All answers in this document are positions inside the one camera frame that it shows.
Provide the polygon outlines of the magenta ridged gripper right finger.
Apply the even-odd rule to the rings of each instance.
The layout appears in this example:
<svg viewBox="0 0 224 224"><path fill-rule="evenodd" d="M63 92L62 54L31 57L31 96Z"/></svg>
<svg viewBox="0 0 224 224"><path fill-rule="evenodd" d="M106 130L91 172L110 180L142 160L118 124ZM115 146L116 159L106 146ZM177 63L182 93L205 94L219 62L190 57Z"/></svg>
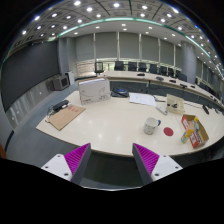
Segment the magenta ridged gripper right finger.
<svg viewBox="0 0 224 224"><path fill-rule="evenodd" d="M137 143L133 144L132 153L144 185L182 169L168 155L158 155Z"/></svg>

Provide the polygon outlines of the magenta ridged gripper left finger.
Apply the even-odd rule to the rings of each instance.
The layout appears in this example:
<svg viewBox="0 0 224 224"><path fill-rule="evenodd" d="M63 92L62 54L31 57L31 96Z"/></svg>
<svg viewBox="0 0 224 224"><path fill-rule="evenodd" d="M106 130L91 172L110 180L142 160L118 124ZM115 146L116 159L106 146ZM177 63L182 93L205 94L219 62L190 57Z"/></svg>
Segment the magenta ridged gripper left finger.
<svg viewBox="0 0 224 224"><path fill-rule="evenodd" d="M87 143L66 155L56 154L42 166L42 169L79 185L90 155L91 144Z"/></svg>

